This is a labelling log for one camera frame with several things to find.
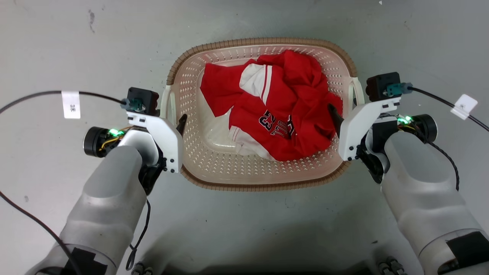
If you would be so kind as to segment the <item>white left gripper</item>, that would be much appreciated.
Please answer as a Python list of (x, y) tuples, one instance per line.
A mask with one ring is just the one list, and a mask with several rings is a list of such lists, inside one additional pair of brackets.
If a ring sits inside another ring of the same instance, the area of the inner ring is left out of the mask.
[(127, 145), (136, 148), (142, 157), (138, 179), (146, 195), (163, 173), (179, 173), (183, 161), (183, 139), (188, 119), (183, 114), (175, 127), (167, 119), (127, 112), (132, 126), (127, 132)]

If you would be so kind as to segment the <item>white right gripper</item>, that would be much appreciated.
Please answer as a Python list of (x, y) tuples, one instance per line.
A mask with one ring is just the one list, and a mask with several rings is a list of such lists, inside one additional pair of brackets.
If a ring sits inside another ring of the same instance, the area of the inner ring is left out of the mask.
[(390, 168), (384, 151), (386, 141), (398, 132), (397, 118), (381, 115), (396, 110), (400, 100), (400, 97), (396, 97), (362, 104), (354, 108), (346, 118), (339, 114), (334, 105), (328, 104), (328, 111), (339, 138), (340, 157), (344, 161), (360, 159), (376, 183), (381, 183)]

